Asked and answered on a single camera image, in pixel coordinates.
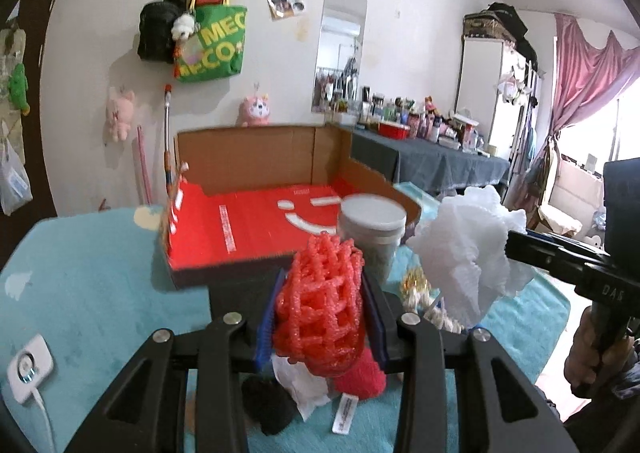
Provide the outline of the person's right hand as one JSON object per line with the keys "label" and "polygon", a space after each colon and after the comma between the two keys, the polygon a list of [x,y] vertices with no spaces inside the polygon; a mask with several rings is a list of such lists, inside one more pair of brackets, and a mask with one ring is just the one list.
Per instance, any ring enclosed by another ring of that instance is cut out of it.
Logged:
{"label": "person's right hand", "polygon": [[604,384],[622,373],[633,356],[634,340],[631,337],[617,341],[605,352],[598,351],[591,308],[587,308],[582,312],[570,353],[564,362],[564,377],[578,397],[578,392],[582,389],[589,390],[594,384]]}

